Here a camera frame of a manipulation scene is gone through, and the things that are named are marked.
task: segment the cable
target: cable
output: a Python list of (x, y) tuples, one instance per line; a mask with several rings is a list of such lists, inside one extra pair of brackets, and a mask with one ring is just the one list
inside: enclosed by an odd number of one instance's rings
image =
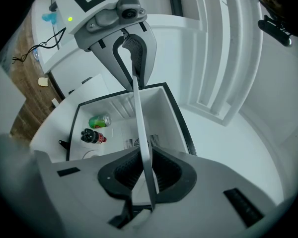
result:
[[(66, 27), (64, 27), (60, 32), (58, 32), (58, 33), (56, 33), (55, 35), (53, 35), (53, 36), (52, 36), (50, 39), (48, 39), (47, 41), (45, 41), (45, 42), (41, 42), (41, 43), (38, 44), (38, 45), (34, 45), (34, 46), (32, 46), (26, 54), (24, 54), (24, 55), (21, 56), (21, 58), (13, 57), (13, 58), (12, 58), (12, 60), (13, 60), (13, 63), (12, 63), (12, 64), (14, 64), (15, 61), (24, 62), (24, 61), (26, 60), (28, 54), (29, 54), (30, 52), (32, 52), (34, 49), (38, 48), (38, 47), (42, 47), (42, 48), (45, 48), (45, 49), (52, 49), (52, 48), (56, 47), (56, 46), (59, 44), (59, 42), (61, 41), (61, 38), (63, 37), (63, 35), (64, 35), (64, 33), (65, 33), (65, 30), (66, 30)], [(51, 40), (52, 38), (58, 36), (60, 33), (61, 33), (61, 36), (60, 36), (59, 40), (58, 40), (53, 46), (50, 46), (50, 47), (44, 46), (44, 45), (47, 44), (47, 42), (48, 42), (49, 40)]]

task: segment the black slot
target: black slot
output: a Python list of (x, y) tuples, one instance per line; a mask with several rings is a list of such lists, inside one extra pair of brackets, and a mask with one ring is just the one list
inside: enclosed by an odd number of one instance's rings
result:
[(60, 177), (64, 177), (70, 174), (74, 174), (76, 172), (80, 171), (78, 168), (70, 168), (70, 169), (63, 169), (58, 171), (58, 174)]
[(140, 22), (139, 24), (140, 24), (140, 26), (141, 26), (141, 29), (142, 29), (144, 32), (147, 31), (145, 25), (144, 25), (142, 22)]
[(100, 44), (100, 47), (103, 49), (106, 47), (105, 43), (103, 40), (99, 40), (98, 43)]
[(248, 228), (264, 217), (239, 189), (234, 188), (226, 190), (223, 193)]

